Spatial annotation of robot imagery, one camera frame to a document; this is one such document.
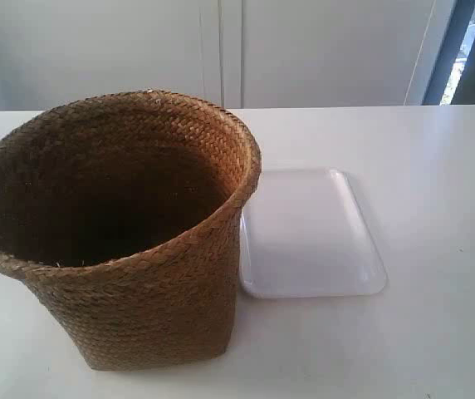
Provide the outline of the brown woven wicker basket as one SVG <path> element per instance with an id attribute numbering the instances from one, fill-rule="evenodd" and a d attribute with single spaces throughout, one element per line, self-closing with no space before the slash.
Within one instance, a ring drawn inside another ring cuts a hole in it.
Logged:
<path id="1" fill-rule="evenodd" d="M 88 366 L 222 355 L 259 146 L 234 114 L 157 89 L 52 108 L 0 140 L 0 274 Z"/>

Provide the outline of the white rectangular plastic tray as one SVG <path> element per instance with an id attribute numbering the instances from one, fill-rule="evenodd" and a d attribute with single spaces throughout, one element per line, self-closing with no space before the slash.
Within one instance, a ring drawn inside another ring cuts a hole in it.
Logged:
<path id="1" fill-rule="evenodd" d="M 254 298 L 364 296 L 387 284 L 348 176 L 339 170 L 262 172 L 240 229 L 239 278 Z"/>

